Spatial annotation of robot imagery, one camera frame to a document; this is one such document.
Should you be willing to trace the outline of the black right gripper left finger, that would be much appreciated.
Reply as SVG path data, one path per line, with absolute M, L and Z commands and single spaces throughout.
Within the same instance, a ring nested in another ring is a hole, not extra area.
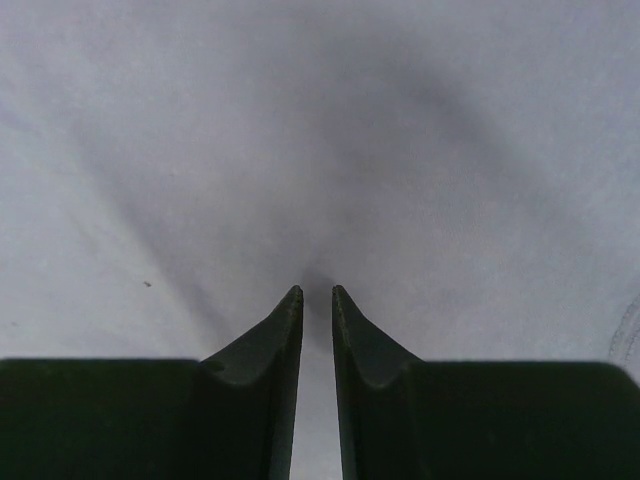
M 5 359 L 5 479 L 285 479 L 303 293 L 204 360 Z

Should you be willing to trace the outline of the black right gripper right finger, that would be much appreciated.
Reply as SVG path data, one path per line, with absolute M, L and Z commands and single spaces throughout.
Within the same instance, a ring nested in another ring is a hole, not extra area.
M 639 475 L 639 389 L 617 366 L 425 361 L 341 286 L 332 335 L 347 479 Z

